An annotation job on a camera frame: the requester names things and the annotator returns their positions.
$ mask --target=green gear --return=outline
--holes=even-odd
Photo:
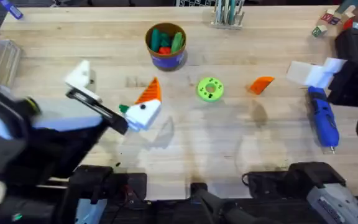
[[[197,94],[207,102],[215,102],[223,96],[223,84],[216,78],[204,78],[197,85]]]

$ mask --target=blue marker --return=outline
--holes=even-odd
[[[8,0],[0,0],[1,4],[16,18],[22,19],[23,13],[20,12],[12,3]]]
[[[339,144],[339,132],[336,128],[334,113],[331,110],[327,96],[322,88],[309,87],[309,98],[314,109],[314,123],[320,143],[330,147],[335,153]]]

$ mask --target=cup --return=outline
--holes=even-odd
[[[158,52],[154,52],[150,48],[150,41],[152,38],[152,32],[154,29],[158,29],[160,32],[164,32],[169,35],[171,39],[175,36],[177,32],[182,33],[183,37],[183,45],[177,52],[169,55],[159,54]],[[149,50],[150,56],[152,57],[153,64],[161,69],[161,70],[174,70],[176,69],[181,63],[184,63],[185,57],[185,47],[186,47],[186,33],[185,31],[178,25],[164,22],[160,24],[156,24],[151,27],[145,36],[147,50]]]

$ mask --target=green object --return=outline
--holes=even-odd
[[[152,39],[150,41],[150,48],[154,52],[158,52],[160,48],[160,42],[161,42],[160,38],[161,38],[160,31],[158,29],[154,29],[152,32]]]
[[[129,106],[127,105],[119,105],[119,111],[121,111],[121,113],[126,113],[128,109]]]
[[[161,33],[161,47],[171,47],[171,38],[167,33]]]
[[[173,37],[172,41],[172,47],[171,47],[171,54],[177,52],[181,49],[181,46],[183,44],[183,37],[181,32],[177,32],[175,36]]]
[[[17,214],[15,214],[15,215],[12,216],[12,222],[19,221],[22,217],[23,217],[22,214],[17,213]]]
[[[234,24],[234,10],[236,9],[235,0],[231,0],[230,4],[230,16],[229,16],[229,24]]]
[[[160,34],[160,36],[161,36],[161,39],[169,39],[169,35],[167,33],[162,32]]]
[[[204,78],[197,85],[197,94],[204,101],[215,102],[223,96],[223,84],[216,78]]]
[[[171,40],[168,39],[161,39],[161,47],[171,47]]]

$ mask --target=orange cone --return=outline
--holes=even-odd
[[[161,102],[161,88],[157,78],[153,79],[146,90],[141,94],[139,99],[137,99],[135,104],[137,105],[154,99]]]

